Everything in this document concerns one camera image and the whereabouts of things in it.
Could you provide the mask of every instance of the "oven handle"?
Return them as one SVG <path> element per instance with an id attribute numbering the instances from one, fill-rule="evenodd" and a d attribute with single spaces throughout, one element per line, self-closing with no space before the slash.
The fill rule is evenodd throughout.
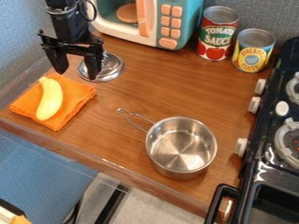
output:
<path id="1" fill-rule="evenodd" d="M 205 217 L 205 224 L 213 224 L 221 201 L 225 197 L 231 197 L 231 198 L 238 198 L 239 197 L 239 190 L 233 186 L 221 184 L 217 186 L 216 192 L 214 193 L 214 196 L 212 198 L 212 203 L 209 207 L 208 214 Z"/>
<path id="2" fill-rule="evenodd" d="M 136 0 L 139 34 L 145 38 L 150 36 L 147 1 L 149 0 Z"/>

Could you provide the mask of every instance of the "stainless steel pan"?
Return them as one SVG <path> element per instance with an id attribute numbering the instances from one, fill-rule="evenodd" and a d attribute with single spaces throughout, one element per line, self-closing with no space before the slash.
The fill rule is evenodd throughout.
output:
<path id="1" fill-rule="evenodd" d="M 173 116 L 154 123 L 123 108 L 117 109 L 117 113 L 147 133 L 146 150 L 149 157 L 156 169 L 169 178 L 195 178 L 216 157 L 216 138 L 202 122 L 184 116 Z M 138 116 L 153 123 L 153 126 L 147 131 L 132 122 L 130 116 Z"/>

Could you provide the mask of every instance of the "can lid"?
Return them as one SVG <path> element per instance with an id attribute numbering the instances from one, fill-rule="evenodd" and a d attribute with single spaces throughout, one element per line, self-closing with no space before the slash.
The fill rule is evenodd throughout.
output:
<path id="1" fill-rule="evenodd" d="M 238 35 L 239 43 L 251 47 L 267 47 L 275 43 L 275 37 L 268 31 L 250 28 Z"/>
<path id="2" fill-rule="evenodd" d="M 236 23 L 239 20 L 237 12 L 225 6 L 206 8 L 204 16 L 218 25 Z"/>

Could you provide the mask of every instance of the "white knob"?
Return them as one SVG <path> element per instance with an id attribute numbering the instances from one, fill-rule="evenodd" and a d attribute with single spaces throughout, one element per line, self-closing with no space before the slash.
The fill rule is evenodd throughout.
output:
<path id="1" fill-rule="evenodd" d="M 275 107 L 275 113 L 279 116 L 285 116 L 289 112 L 289 105 L 285 101 L 279 101 Z"/>
<path id="2" fill-rule="evenodd" d="M 247 138 L 238 138 L 236 143 L 236 147 L 234 149 L 234 153 L 237 154 L 239 157 L 243 158 L 244 152 L 247 146 L 248 139 Z"/>
<path id="3" fill-rule="evenodd" d="M 265 86 L 266 86 L 266 80 L 258 79 L 258 82 L 256 83 L 254 92 L 258 95 L 262 95 L 262 92 L 264 92 Z"/>
<path id="4" fill-rule="evenodd" d="M 253 114 L 256 114 L 260 106 L 260 102 L 261 102 L 261 98 L 258 96 L 257 97 L 254 96 L 250 101 L 248 111 L 250 111 Z"/>

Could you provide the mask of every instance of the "wooden countertop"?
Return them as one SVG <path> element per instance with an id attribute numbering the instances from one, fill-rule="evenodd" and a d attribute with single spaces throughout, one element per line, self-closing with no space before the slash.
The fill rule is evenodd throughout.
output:
<path id="1" fill-rule="evenodd" d="M 238 137 L 247 137 L 250 132 L 254 115 L 247 107 L 257 80 L 266 78 L 269 68 L 250 74 L 234 69 L 230 59 L 207 62 L 198 57 L 192 42 L 181 51 L 171 52 L 103 38 L 107 51 L 124 58 L 126 70 L 117 80 L 86 82 L 76 72 L 82 58 L 70 56 L 71 66 L 63 75 L 94 85 L 97 95 L 61 131 L 54 132 L 7 108 L 0 113 L 0 126 L 164 200 L 205 213 L 218 184 L 238 185 L 242 161 L 233 154 L 234 145 Z M 150 162 L 146 134 L 117 115 L 118 108 L 153 121 L 169 116 L 195 118 L 216 135 L 218 155 L 197 178 L 166 178 Z"/>

